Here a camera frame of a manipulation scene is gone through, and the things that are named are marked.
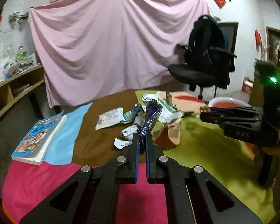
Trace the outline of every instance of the blue book cover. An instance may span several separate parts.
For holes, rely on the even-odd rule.
[[[12,157],[24,157],[31,154],[50,135],[54,127],[61,120],[63,111],[47,119],[39,120],[21,140],[12,153]]]

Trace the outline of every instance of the trash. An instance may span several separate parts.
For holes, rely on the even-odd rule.
[[[123,114],[123,120],[120,122],[121,125],[125,125],[134,121],[138,112],[142,110],[141,104],[136,104],[135,108]]]
[[[142,112],[138,112],[138,115],[135,117],[134,125],[136,125],[139,129],[143,126],[144,118],[141,116]]]
[[[172,107],[172,108],[174,108],[174,109],[177,109],[176,106],[173,107],[172,95],[170,94],[170,92],[166,92],[166,103],[167,103],[170,107]]]
[[[158,102],[158,96],[156,94],[148,94],[144,93],[142,96],[143,103],[147,106],[151,100],[155,100]]]
[[[146,107],[144,124],[139,131],[140,153],[144,152],[144,139],[147,132],[151,132],[155,126],[161,112],[162,105],[159,105],[156,100],[152,99]]]
[[[176,105],[177,109],[182,112],[194,111],[199,113],[199,108],[201,105],[206,105],[202,100],[189,94],[188,92],[172,92],[172,104]],[[166,92],[158,91],[156,93],[159,99],[166,100]]]
[[[155,143],[165,149],[172,149],[180,144],[181,119],[171,124],[164,125],[160,130],[153,133]]]
[[[121,131],[121,136],[124,139],[132,141],[133,134],[137,133],[138,127],[136,125],[131,125]]]
[[[131,141],[121,141],[121,140],[119,140],[117,138],[115,138],[115,140],[114,140],[114,146],[116,146],[118,149],[122,149],[125,146],[129,146],[131,144],[132,144]]]
[[[99,115],[96,130],[119,124],[123,120],[123,109],[117,108]]]
[[[163,99],[159,99],[159,103],[163,106],[162,113],[158,119],[161,123],[171,123],[173,120],[183,117],[184,113],[181,110],[172,108]]]

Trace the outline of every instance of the bookshelf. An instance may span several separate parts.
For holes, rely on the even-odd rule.
[[[43,66],[36,66],[0,83],[0,118],[21,98],[43,83]],[[27,84],[30,84],[29,88],[17,95],[13,94],[14,89]]]

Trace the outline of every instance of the office chair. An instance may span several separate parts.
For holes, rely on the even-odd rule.
[[[220,28],[223,28],[227,34],[228,37],[228,52],[229,52],[229,72],[233,72],[235,70],[234,68],[234,58],[236,58],[236,55],[234,54],[235,51],[235,45],[236,45],[236,39],[237,39],[237,29],[238,29],[238,22],[218,22],[218,26]],[[181,47],[183,47],[185,50],[188,49],[187,44],[179,44]],[[217,47],[209,47],[210,50],[217,50],[222,51],[220,48]],[[202,100],[203,96],[203,88],[204,87],[212,87],[215,85],[215,94],[214,97],[217,94],[217,84],[216,84],[216,78],[213,75],[209,75],[202,71],[193,70],[188,65],[180,65],[180,64],[173,64],[168,67],[169,73],[179,82],[184,84],[189,84],[189,90],[195,91],[196,85],[200,87],[200,93],[198,96],[198,99]]]

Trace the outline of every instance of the picture frame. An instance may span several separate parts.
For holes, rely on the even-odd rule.
[[[267,59],[278,64],[278,44],[280,41],[280,30],[266,27],[267,30]]]

